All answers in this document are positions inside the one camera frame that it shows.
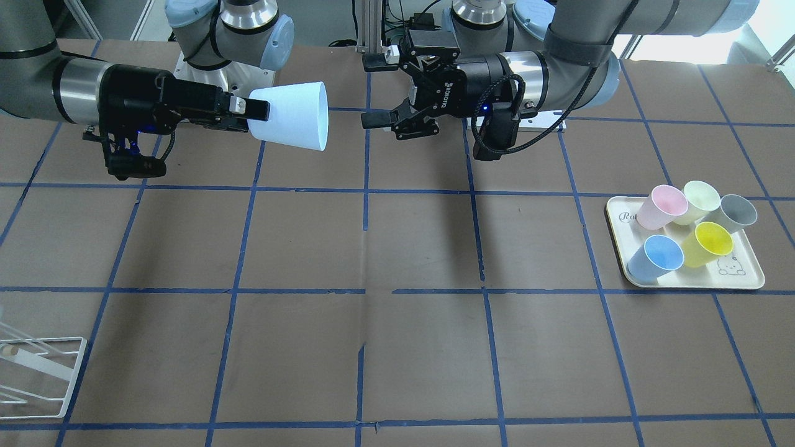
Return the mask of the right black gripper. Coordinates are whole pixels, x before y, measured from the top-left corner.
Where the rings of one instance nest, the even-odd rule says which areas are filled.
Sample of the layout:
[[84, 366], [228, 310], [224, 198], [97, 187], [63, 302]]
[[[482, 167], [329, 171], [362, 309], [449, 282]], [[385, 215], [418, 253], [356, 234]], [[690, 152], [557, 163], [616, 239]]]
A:
[[248, 132], [247, 119], [267, 121], [270, 108], [267, 100], [231, 96], [216, 85], [121, 63], [105, 71], [99, 88], [99, 125], [114, 135], [168, 135], [182, 120], [210, 130]]

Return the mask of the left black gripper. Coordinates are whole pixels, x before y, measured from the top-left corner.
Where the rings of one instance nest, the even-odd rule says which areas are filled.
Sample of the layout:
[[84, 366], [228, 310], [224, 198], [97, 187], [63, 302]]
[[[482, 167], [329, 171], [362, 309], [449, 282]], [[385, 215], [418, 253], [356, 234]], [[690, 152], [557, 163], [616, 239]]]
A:
[[384, 53], [363, 54], [364, 71], [397, 71], [412, 80], [407, 99], [389, 111], [361, 114], [361, 127], [397, 129], [398, 140], [434, 136], [435, 119], [450, 115], [471, 118], [482, 113], [479, 99], [505, 75], [500, 54], [460, 56], [457, 47], [416, 47], [404, 43]]

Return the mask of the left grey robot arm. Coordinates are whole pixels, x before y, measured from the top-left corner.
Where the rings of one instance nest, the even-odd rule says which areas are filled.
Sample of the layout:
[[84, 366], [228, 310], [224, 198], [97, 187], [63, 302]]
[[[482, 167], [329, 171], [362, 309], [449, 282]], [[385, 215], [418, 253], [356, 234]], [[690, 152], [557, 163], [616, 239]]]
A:
[[520, 119], [604, 104], [618, 84], [619, 35], [727, 33], [757, 1], [454, 1], [440, 29], [409, 29], [398, 49], [363, 57], [366, 71], [401, 70], [409, 98], [361, 116], [398, 139], [435, 135], [443, 115], [515, 135]]

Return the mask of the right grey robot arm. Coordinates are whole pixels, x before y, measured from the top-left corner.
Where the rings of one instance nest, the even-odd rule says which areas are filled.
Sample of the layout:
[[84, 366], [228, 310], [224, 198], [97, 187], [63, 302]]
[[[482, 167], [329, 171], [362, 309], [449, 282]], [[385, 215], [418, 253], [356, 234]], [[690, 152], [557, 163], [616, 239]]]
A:
[[[294, 44], [294, 22], [275, 1], [168, 1], [165, 15], [194, 73], [278, 71]], [[163, 69], [63, 53], [43, 2], [3, 1], [2, 113], [167, 135], [182, 120], [246, 131], [245, 120], [264, 118], [266, 107], [241, 99], [229, 79], [179, 79]]]

